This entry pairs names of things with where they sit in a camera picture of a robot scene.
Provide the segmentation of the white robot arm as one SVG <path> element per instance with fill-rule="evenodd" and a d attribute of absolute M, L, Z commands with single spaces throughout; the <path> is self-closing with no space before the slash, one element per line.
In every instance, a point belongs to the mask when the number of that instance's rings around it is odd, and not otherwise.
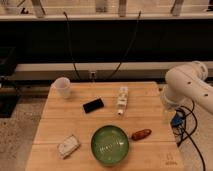
<path fill-rule="evenodd" d="M 166 110 L 176 109 L 189 98 L 213 115 L 213 87 L 205 82 L 208 68 L 193 61 L 171 68 L 165 74 L 161 101 Z"/>

